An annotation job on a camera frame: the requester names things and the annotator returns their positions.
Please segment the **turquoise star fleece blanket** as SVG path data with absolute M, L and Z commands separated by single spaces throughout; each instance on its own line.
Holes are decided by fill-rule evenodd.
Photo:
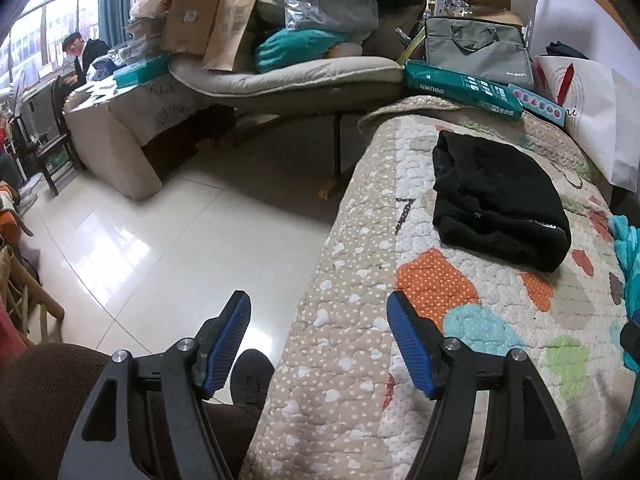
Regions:
M 639 311 L 639 229 L 631 226 L 626 216 L 612 216 L 608 220 L 608 229 L 614 238 L 614 252 L 625 278 L 624 300 L 627 314 L 633 318 Z

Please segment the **patterned quilt bedspread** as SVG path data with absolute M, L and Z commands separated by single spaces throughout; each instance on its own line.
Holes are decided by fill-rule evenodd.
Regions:
M 241 469 L 245 479 L 402 479 L 433 411 L 387 324 L 406 294 L 447 337 L 532 358 L 582 474 L 596 478 L 628 410 L 634 374 L 618 338 L 623 273 L 608 230 L 611 188 L 561 129 L 410 96 L 360 122 L 358 162 L 299 304 Z M 552 180 L 572 244 L 551 274 L 445 245 L 434 228 L 432 151 L 449 130 L 509 144 Z

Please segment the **seated person in black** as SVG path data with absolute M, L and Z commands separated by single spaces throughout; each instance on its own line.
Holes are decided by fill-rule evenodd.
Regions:
M 64 82 L 70 87 L 82 86 L 87 81 L 89 66 L 96 58 L 106 55 L 111 47 L 101 39 L 82 38 L 80 32 L 73 32 L 62 42 L 63 52 L 74 59 L 73 76 L 66 77 Z

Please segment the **brown cardboard box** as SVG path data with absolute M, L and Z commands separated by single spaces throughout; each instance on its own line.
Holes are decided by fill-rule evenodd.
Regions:
M 214 72 L 253 73 L 257 0 L 167 0 L 162 50 Z

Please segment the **black pants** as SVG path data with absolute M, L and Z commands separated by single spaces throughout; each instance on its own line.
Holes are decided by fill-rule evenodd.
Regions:
M 552 273 L 572 244 L 548 174 L 514 146 L 442 130 L 433 148 L 440 241 Z

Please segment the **black shoe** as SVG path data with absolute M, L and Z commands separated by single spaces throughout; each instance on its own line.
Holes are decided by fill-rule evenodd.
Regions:
M 230 379 L 231 399 L 234 404 L 246 404 L 262 410 L 274 367 L 262 352 L 256 349 L 243 351 L 234 363 Z

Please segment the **teal plush blanket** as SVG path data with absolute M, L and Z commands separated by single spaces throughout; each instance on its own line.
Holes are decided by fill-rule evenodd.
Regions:
M 281 29 L 255 51 L 255 67 L 258 73 L 285 68 L 294 64 L 323 58 L 329 50 L 348 39 L 339 32 L 319 29 Z

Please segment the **green long box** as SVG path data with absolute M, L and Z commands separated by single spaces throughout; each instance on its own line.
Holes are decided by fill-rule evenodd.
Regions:
M 427 62 L 405 62 L 404 81 L 405 86 L 412 91 L 475 106 L 502 118 L 518 120 L 523 113 L 518 99 L 501 84 L 452 70 L 442 70 Z

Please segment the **clear plastic bag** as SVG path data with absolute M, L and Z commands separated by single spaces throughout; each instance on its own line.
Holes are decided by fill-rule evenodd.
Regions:
M 378 29 L 376 0 L 284 0 L 288 30 L 317 29 L 363 40 Z

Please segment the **white cloth covered table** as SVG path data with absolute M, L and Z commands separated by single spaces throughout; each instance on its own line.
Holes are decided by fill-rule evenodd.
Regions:
M 171 74 L 122 88 L 107 77 L 73 91 L 63 118 L 84 165 L 120 195 L 140 202 L 162 188 L 143 148 L 213 104 Z

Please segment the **dark wooden chair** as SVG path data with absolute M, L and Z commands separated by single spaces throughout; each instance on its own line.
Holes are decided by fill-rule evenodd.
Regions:
M 60 194 L 58 180 L 74 169 L 85 169 L 64 117 L 67 84 L 56 76 L 16 99 L 14 122 L 21 133 L 20 154 L 29 157 L 42 173 L 53 196 Z

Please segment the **light blue paint box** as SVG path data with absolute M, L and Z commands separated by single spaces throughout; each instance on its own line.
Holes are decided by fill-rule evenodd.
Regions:
M 566 111 L 562 106 L 516 84 L 508 84 L 508 89 L 515 96 L 515 99 L 520 102 L 524 110 L 548 120 L 548 122 L 552 122 L 552 124 L 560 128 L 565 126 Z

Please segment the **white paper shopping bag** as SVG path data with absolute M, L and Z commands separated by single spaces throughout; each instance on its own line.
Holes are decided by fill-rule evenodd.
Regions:
M 565 128 L 609 184 L 639 193 L 639 88 L 596 61 L 538 55 L 542 88 Z

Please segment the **grey laptop bag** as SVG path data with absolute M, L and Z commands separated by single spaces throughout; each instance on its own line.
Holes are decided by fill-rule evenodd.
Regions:
M 473 18 L 428 18 L 425 61 L 442 70 L 533 90 L 535 78 L 521 29 Z

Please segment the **beige cushioned lounge chair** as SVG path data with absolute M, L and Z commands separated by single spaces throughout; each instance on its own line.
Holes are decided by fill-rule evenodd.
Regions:
M 202 61 L 179 54 L 169 71 L 184 86 L 217 105 L 244 112 L 285 115 L 367 113 L 400 99 L 405 44 L 396 32 L 416 28 L 423 3 L 384 11 L 380 28 L 364 42 L 363 56 L 320 58 L 265 74 L 206 70 Z

